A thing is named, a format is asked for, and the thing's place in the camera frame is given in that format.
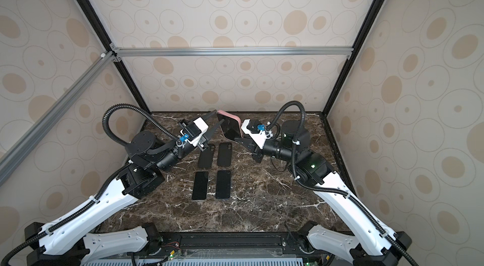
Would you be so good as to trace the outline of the bare black phone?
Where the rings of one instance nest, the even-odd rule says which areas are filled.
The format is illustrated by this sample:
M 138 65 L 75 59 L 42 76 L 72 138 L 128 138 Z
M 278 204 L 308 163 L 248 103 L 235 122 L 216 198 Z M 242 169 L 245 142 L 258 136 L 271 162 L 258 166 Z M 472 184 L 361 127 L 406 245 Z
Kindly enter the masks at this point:
M 231 171 L 220 170 L 217 172 L 216 199 L 229 199 L 231 195 Z
M 207 199 L 207 190 L 209 185 L 209 172 L 201 171 L 195 173 L 194 186 L 192 191 L 193 201 L 202 201 Z

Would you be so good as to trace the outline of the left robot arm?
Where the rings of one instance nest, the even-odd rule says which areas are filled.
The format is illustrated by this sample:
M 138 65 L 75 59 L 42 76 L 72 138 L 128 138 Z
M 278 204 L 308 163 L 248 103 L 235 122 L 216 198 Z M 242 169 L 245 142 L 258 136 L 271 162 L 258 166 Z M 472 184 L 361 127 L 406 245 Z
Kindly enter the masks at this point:
M 130 142 L 122 140 L 110 128 L 113 113 L 128 109 L 140 113 L 169 137 L 163 142 L 151 131 L 141 131 Z M 26 237 L 25 247 L 33 248 L 27 257 L 28 265 L 80 265 L 91 250 L 81 243 L 93 228 L 136 203 L 161 185 L 169 172 L 195 149 L 208 148 L 208 142 L 224 124 L 220 120 L 210 127 L 207 120 L 212 111 L 195 119 L 180 121 L 180 134 L 174 135 L 148 112 L 131 104 L 116 104 L 102 118 L 105 134 L 126 150 L 129 160 L 102 184 L 100 190 L 68 214 L 44 225 L 34 224 L 37 234 Z

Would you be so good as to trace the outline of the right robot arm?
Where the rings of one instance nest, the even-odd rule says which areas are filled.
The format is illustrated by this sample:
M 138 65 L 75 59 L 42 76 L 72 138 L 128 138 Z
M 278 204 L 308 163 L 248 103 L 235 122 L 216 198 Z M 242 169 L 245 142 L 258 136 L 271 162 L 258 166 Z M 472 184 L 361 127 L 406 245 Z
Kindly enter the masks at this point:
M 310 149 L 311 136 L 299 120 L 277 125 L 272 132 L 258 120 L 235 118 L 224 128 L 226 137 L 243 145 L 256 162 L 265 157 L 287 162 L 295 182 L 323 199 L 348 226 L 350 235 L 312 224 L 306 239 L 310 250 L 322 250 L 352 265 L 398 265 L 408 254 L 412 240 L 379 220 L 345 185 L 324 157 Z

